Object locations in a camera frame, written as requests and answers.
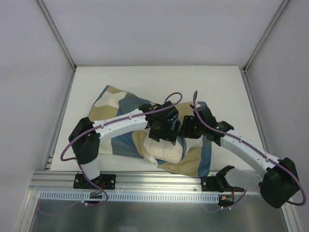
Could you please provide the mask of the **white pillow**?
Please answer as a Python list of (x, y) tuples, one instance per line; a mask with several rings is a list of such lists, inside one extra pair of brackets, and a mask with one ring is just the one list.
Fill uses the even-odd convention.
[(153, 158), (170, 163), (178, 163), (183, 155), (183, 147), (178, 141), (173, 144), (170, 141), (160, 140), (157, 142), (146, 137), (143, 148)]

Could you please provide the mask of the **blue tan white checked pillowcase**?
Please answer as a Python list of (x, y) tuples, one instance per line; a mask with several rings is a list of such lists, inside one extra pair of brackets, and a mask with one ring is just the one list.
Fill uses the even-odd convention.
[[(133, 93), (106, 86), (92, 105), (88, 117), (91, 121), (100, 121), (133, 111), (149, 100), (139, 98)], [(105, 155), (145, 160), (159, 169), (192, 177), (204, 177), (210, 172), (212, 148), (211, 142), (202, 136), (199, 139), (178, 137), (183, 147), (183, 155), (178, 163), (155, 159), (143, 148), (143, 142), (149, 135), (149, 129), (137, 130), (109, 139), (100, 144), (99, 158)]]

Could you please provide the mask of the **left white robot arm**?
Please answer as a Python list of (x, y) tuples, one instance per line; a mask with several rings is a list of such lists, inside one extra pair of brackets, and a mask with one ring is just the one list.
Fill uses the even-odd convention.
[(91, 189), (101, 183), (100, 170), (96, 163), (101, 143), (123, 134), (150, 129), (150, 137), (176, 143), (179, 111), (167, 101), (163, 105), (143, 104), (133, 111), (114, 118), (91, 121), (80, 119), (70, 134), (69, 147), (73, 149), (77, 163), (84, 173), (84, 183)]

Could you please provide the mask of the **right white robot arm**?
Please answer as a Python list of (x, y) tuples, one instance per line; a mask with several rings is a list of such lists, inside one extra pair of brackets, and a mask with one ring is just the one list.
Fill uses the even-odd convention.
[(290, 199), (299, 191), (303, 193), (304, 189), (291, 159), (280, 159), (252, 145), (232, 125), (225, 121), (218, 122), (208, 106), (192, 109), (193, 115), (183, 119), (182, 137), (197, 139), (204, 136), (235, 154), (253, 169), (244, 171), (227, 165), (216, 176), (207, 178), (208, 188), (218, 192), (233, 187), (253, 191), (274, 208), (280, 208), (285, 203), (296, 204)]

